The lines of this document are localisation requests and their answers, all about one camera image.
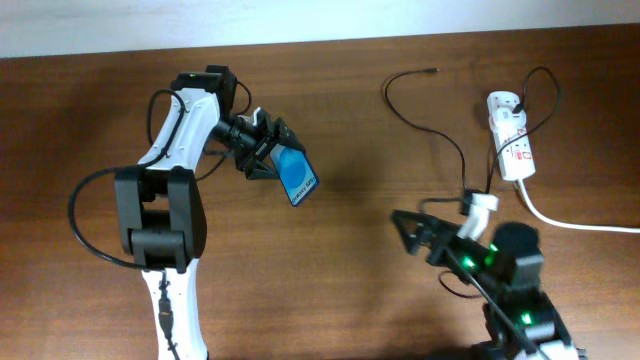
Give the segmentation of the white charger adapter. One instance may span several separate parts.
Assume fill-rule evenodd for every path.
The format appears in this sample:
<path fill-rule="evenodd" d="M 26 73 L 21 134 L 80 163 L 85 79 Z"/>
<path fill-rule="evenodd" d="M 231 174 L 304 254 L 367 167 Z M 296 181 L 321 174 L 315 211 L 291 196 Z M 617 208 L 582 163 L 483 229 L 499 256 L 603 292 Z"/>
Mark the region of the white charger adapter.
<path fill-rule="evenodd" d="M 490 129 L 494 133 L 523 128 L 526 126 L 526 121 L 527 117 L 524 111 L 514 113 L 509 108 L 498 108 L 489 117 Z"/>

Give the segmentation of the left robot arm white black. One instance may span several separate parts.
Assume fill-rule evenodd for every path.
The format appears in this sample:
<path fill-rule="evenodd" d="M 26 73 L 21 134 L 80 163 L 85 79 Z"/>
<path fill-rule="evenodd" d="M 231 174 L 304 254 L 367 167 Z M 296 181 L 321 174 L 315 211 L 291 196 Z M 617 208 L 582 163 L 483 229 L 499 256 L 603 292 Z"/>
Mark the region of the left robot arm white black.
<path fill-rule="evenodd" d="M 138 164 L 115 173 L 122 247 L 149 290 L 161 359 L 206 359 L 196 277 L 207 239 L 195 171 L 209 141 L 230 150 L 249 180 L 281 182 L 292 206 L 319 177 L 294 131 L 262 109 L 235 115 L 239 82 L 223 65 L 182 72 L 171 82 L 171 109 Z"/>

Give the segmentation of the blue Galaxy smartphone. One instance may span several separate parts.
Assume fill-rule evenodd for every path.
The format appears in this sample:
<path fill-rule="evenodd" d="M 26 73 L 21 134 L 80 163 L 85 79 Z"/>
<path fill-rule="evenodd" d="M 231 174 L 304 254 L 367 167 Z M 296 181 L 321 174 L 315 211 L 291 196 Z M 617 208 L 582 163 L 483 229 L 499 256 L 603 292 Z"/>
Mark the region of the blue Galaxy smartphone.
<path fill-rule="evenodd" d="M 270 157 L 291 205 L 301 205 L 319 185 L 319 177 L 306 154 L 300 150 L 276 145 L 271 150 Z"/>

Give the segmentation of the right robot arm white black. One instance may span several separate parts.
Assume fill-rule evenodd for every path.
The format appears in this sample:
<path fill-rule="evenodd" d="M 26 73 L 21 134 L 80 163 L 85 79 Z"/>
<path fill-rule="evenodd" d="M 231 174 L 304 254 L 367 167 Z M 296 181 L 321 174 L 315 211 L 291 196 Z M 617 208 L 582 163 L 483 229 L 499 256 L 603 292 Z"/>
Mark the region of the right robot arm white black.
<path fill-rule="evenodd" d="M 498 226 L 484 246 L 462 226 L 432 215 L 404 210 L 391 220 L 406 251 L 428 249 L 425 261 L 442 267 L 485 300 L 489 339 L 462 349 L 438 351 L 433 359 L 553 359 L 588 357 L 578 347 L 549 296 L 541 289 L 544 256 L 538 231 L 524 223 Z"/>

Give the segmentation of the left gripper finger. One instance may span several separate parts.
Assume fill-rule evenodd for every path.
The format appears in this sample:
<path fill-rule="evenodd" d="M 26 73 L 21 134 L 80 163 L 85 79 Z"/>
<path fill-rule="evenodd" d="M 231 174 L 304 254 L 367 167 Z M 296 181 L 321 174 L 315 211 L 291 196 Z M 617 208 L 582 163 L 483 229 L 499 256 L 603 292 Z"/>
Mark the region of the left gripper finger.
<path fill-rule="evenodd" d="M 245 177 L 247 180 L 277 180 L 279 175 L 273 167 L 252 156 L 245 168 Z"/>
<path fill-rule="evenodd" d="M 302 153 L 306 152 L 306 148 L 300 142 L 295 132 L 282 119 L 277 119 L 277 138 L 278 144 L 287 148 L 291 148 Z"/>

